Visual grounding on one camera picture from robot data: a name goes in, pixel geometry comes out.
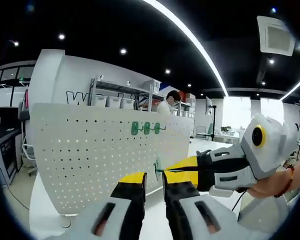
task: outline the red bracelet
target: red bracelet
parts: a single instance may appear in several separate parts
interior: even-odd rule
[[[291,179],[289,180],[289,182],[288,182],[288,184],[286,185],[286,187],[279,193],[279,194],[277,194],[277,195],[274,195],[274,197],[275,198],[279,198],[280,196],[282,196],[284,193],[286,193],[286,191],[290,188],[290,186],[291,186],[291,184],[292,184],[292,182],[293,182],[293,176],[294,176],[294,167],[292,166],[292,165],[289,165],[288,167],[287,167],[287,169],[291,169],[292,170],[292,176],[291,176]]]

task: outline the cable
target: cable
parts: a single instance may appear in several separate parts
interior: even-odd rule
[[[28,211],[29,211],[29,208],[27,208],[23,203],[21,203],[20,202],[20,200],[11,192],[11,190],[10,190],[10,188],[9,188],[9,184],[6,182],[6,179],[5,179],[5,177],[3,176],[3,171],[2,171],[2,169],[1,169],[1,167],[0,167],[0,172],[1,172],[1,174],[2,174],[2,177],[3,177],[3,179],[4,179],[4,182],[5,182],[5,185],[6,185],[6,187],[8,188],[8,190],[9,190],[9,192],[11,193],[11,195],[15,198],[15,200],[17,200],[25,209],[27,209]]]
[[[246,191],[244,191],[244,193],[242,193],[239,197],[239,199],[236,201],[236,204],[234,205],[234,207],[232,208],[232,211],[235,209],[236,205],[239,203],[240,199],[243,197],[243,195],[246,193]]]

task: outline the black ceiling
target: black ceiling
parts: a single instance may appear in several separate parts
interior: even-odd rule
[[[218,69],[230,96],[280,98],[281,94],[237,91],[266,88],[288,91],[300,80],[300,52],[288,57],[260,52],[257,16],[284,20],[300,41],[300,3],[274,1],[160,0],[198,38]],[[221,98],[220,85],[194,45],[163,14],[142,0],[2,2],[0,65],[37,59],[41,49],[65,49],[67,55],[95,59],[145,74],[180,90]],[[57,36],[66,38],[59,41]],[[8,40],[19,42],[13,47]],[[119,49],[126,48],[127,55]],[[266,85],[257,84],[262,59]],[[170,75],[164,69],[171,69]],[[286,99],[300,100],[300,88]]]

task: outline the white pegboard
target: white pegboard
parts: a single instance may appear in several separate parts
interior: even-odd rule
[[[139,131],[160,123],[159,134]],[[108,197],[125,175],[147,172],[147,192],[161,186],[153,163],[162,167],[187,157],[192,119],[128,109],[35,104],[31,112],[34,153],[43,185],[56,210],[78,213],[85,204]]]

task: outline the robotic hand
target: robotic hand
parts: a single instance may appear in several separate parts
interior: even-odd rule
[[[257,115],[239,144],[198,152],[166,170],[156,164],[156,174],[163,179],[166,217],[173,239],[268,239],[267,233],[239,225],[232,211],[198,191],[209,190],[212,195],[224,197],[269,177],[295,149],[296,133],[293,125],[282,126]],[[145,189],[145,172],[122,178],[108,200],[85,207],[68,231],[47,240],[139,239]]]
[[[259,114],[246,128],[240,143],[197,152],[196,158],[187,158],[168,170],[187,174],[200,192],[229,197],[234,190],[242,192],[257,180],[270,177],[281,162],[288,159],[296,145],[297,128],[294,124],[281,125]]]

